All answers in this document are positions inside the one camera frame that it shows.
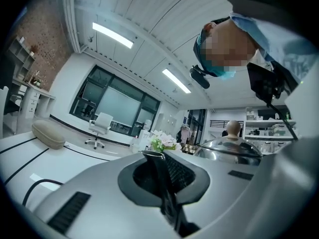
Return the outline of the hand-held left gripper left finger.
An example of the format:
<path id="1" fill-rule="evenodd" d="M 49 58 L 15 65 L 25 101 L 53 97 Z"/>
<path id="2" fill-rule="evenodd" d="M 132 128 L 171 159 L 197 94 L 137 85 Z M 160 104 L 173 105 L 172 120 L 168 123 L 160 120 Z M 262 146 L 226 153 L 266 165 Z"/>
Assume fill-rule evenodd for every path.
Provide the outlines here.
<path id="1" fill-rule="evenodd" d="M 49 194 L 34 210 L 46 224 L 77 193 L 89 195 L 65 235 L 71 239 L 177 239 L 161 199 L 140 188 L 133 171 L 141 153 L 91 166 Z"/>

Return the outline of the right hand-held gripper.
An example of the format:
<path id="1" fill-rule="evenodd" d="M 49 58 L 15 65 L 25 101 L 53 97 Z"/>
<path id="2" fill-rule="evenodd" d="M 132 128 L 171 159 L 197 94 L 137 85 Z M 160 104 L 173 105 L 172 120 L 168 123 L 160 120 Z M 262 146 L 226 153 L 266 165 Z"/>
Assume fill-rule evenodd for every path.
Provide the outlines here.
<path id="1" fill-rule="evenodd" d="M 318 83 L 303 81 L 286 98 L 299 135 L 303 138 L 263 157 L 260 168 L 316 170 L 316 137 L 318 137 Z"/>

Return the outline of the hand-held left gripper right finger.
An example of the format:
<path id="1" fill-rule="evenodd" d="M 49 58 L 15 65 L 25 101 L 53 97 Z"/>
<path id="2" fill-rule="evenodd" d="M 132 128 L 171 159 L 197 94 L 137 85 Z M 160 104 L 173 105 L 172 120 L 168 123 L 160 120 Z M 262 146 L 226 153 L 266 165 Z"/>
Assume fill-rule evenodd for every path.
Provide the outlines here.
<path id="1" fill-rule="evenodd" d="M 260 168 L 177 151 L 166 155 L 210 179 L 202 197 L 183 207 L 199 227 L 192 239 L 279 238 L 312 198 L 312 170 Z"/>

